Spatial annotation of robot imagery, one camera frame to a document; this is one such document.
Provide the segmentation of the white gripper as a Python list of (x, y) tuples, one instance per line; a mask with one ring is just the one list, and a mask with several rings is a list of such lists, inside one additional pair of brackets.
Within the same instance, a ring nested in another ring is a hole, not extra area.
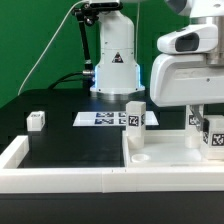
[(198, 131), (203, 106), (224, 103), (224, 66), (208, 66), (203, 54), (159, 55), (152, 66), (151, 100), (160, 107), (191, 105)]

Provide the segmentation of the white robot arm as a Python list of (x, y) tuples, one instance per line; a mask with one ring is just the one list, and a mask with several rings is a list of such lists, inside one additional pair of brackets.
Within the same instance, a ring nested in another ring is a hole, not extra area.
[[(224, 0), (164, 1), (191, 23), (158, 39), (150, 97), (160, 107), (188, 106), (196, 127), (207, 131), (211, 122), (199, 107), (224, 102)], [(95, 96), (115, 98), (145, 90), (134, 58), (134, 25), (120, 5), (120, 0), (90, 0), (100, 21), (101, 57), (90, 88)]]

